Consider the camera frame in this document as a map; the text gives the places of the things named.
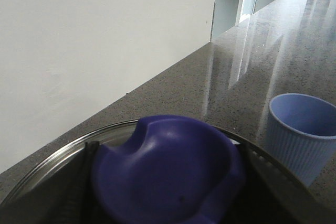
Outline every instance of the granite countertop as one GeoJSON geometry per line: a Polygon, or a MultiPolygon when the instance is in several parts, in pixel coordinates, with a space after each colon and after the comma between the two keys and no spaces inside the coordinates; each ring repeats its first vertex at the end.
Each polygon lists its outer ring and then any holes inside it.
{"type": "MultiPolygon", "coordinates": [[[[263,146],[269,100],[336,104],[336,0],[276,0],[0,174],[0,202],[51,153],[100,127],[154,114],[203,120],[263,146]]],[[[336,155],[309,190],[336,211],[336,155]]]]}

